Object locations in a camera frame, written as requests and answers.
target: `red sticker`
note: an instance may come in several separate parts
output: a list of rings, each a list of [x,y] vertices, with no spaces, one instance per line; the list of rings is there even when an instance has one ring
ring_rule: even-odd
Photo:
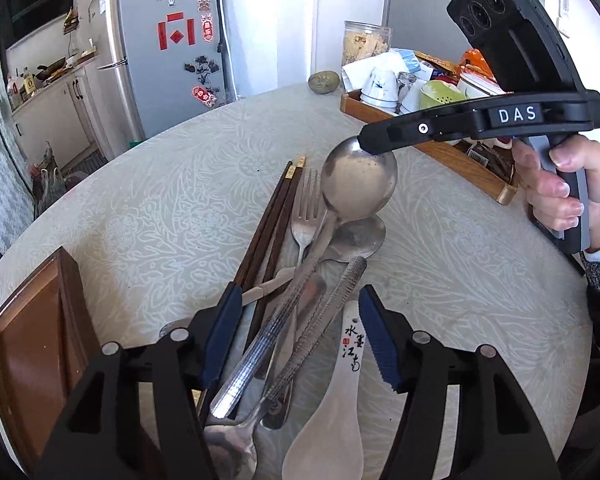
[[[179,30],[176,30],[173,34],[170,35],[171,41],[173,43],[180,43],[180,40],[184,38],[184,34],[182,34]]]
[[[158,44],[160,44],[160,50],[167,50],[167,23],[158,23]]]
[[[187,39],[189,40],[190,45],[196,44],[196,33],[193,30],[193,19],[189,18],[187,20]]]
[[[173,14],[167,14],[168,22],[175,22],[176,20],[183,20],[184,12],[174,12]]]
[[[202,37],[207,43],[214,40],[214,17],[211,14],[201,14],[200,21],[202,22]]]
[[[191,89],[191,95],[209,108],[215,104],[217,99],[215,95],[213,95],[209,90],[202,88],[202,86],[194,86]]]

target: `brown chopsticks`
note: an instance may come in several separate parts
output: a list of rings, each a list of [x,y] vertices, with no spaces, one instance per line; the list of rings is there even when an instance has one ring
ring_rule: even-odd
[[[260,223],[251,238],[251,242],[238,267],[238,271],[235,273],[234,283],[240,285],[243,291],[253,287],[256,276],[258,275],[258,270],[267,253],[267,248],[269,247],[269,243],[273,236],[273,229],[275,228],[282,205],[285,202],[286,192],[291,184],[293,173],[291,176],[288,176],[291,167],[292,162],[288,161],[285,166],[285,171],[282,172],[278,184],[269,199],[269,203],[262,213]],[[219,381],[214,381],[211,386],[200,395],[197,409],[198,418],[202,427],[204,427],[206,419],[209,416],[211,401],[216,396],[219,387]]]
[[[278,184],[276,185],[276,189],[273,190],[273,194],[271,195],[271,198],[269,199],[269,203],[267,204],[267,207],[264,209],[264,213],[262,213],[262,218],[260,218],[260,223],[258,224],[258,227],[256,227],[256,231],[254,232],[253,237],[251,238],[251,243],[249,243],[247,252],[244,253],[244,258],[242,259],[242,262],[240,263],[240,267],[238,267],[238,271],[235,273],[234,283],[236,285],[240,285],[242,287],[243,291],[249,290],[251,288],[251,286],[253,286],[253,285],[248,286],[248,287],[244,286],[246,283],[247,273],[251,267],[256,267],[255,265],[252,265],[252,263],[255,263],[254,254],[256,253],[258,247],[261,245],[260,239],[263,238],[264,231],[267,228],[267,223],[269,223],[269,218],[272,216],[271,213],[272,213],[272,210],[276,206],[276,200],[278,199],[278,196],[280,195],[280,189],[282,188],[283,184],[285,183],[285,180],[287,182],[289,182],[289,180],[286,178],[286,175],[287,175],[289,169],[291,168],[291,165],[292,165],[292,162],[288,161],[288,163],[285,166],[285,171],[282,172],[282,175],[280,176],[280,179],[278,180]],[[269,235],[268,239],[266,237],[264,237],[264,239],[263,239],[263,241],[266,242],[266,247],[269,246],[272,232],[269,232],[268,235]],[[260,259],[260,263],[256,267],[256,273],[258,272],[257,269],[260,267],[260,264],[262,263],[263,258],[264,258],[264,254],[262,255],[262,257]]]
[[[300,179],[302,178],[302,168],[304,168],[305,160],[306,159],[304,155],[300,157],[293,178],[291,179],[291,185],[289,186],[289,190],[286,193],[285,203],[282,207],[282,213],[280,213],[280,219],[278,220],[276,235],[273,238],[273,245],[271,246],[269,261],[267,262],[267,267],[264,271],[264,276],[262,277],[263,282],[268,282],[269,280],[272,280],[276,273],[276,267],[278,266],[280,253],[282,252],[282,245],[285,243],[286,229],[289,225],[289,220],[291,218],[291,211],[294,207],[296,190],[298,189],[298,184],[300,183]],[[268,303],[269,296],[260,298],[256,303],[256,307],[253,311],[253,317],[251,318],[251,325],[249,326],[249,332],[247,334],[247,342],[244,346],[245,349],[249,347],[251,341],[253,341],[253,339],[256,337],[256,334],[260,330]]]

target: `green colander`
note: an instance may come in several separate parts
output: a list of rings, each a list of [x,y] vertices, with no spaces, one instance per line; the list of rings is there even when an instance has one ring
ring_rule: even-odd
[[[466,101],[466,96],[451,83],[429,81],[420,90],[420,110]]]

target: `blue gripper pad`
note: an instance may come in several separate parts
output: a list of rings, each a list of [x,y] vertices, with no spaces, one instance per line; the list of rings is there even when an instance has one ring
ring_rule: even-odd
[[[199,376],[203,389],[220,377],[241,315],[242,289],[230,283],[218,304],[197,312],[189,324],[189,332],[203,349]]]
[[[358,309],[362,324],[365,326],[366,338],[371,343],[382,379],[397,391],[403,382],[400,375],[400,352],[398,350],[400,342],[394,340],[394,336],[398,336],[397,333],[394,336],[390,333],[387,315],[394,314],[400,316],[407,325],[408,322],[401,314],[387,311],[371,285],[366,285],[360,290]]]

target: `white tablecloth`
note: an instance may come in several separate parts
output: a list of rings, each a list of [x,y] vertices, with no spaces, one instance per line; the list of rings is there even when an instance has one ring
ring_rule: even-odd
[[[27,229],[0,261],[0,305],[62,245],[80,267],[100,342],[151,343],[165,323],[219,299],[286,161],[304,153],[308,167],[320,168],[331,148],[361,126],[338,110],[338,96],[317,96],[305,85],[175,126],[107,164]],[[398,186],[379,213],[386,242],[369,259],[361,285],[372,283],[387,308],[448,346],[494,345],[557,455],[589,361],[585,280],[528,223],[520,199],[501,206],[413,148],[396,157]],[[281,264],[296,256],[289,239]],[[331,285],[342,269],[322,264]],[[286,449],[320,403],[340,333],[331,329],[296,381],[285,427],[258,428],[256,480],[280,477]],[[381,472],[403,405],[404,396],[382,382],[367,349],[358,397],[365,480]],[[155,434],[147,396],[142,407]],[[452,455],[452,418],[448,422],[438,476]]]

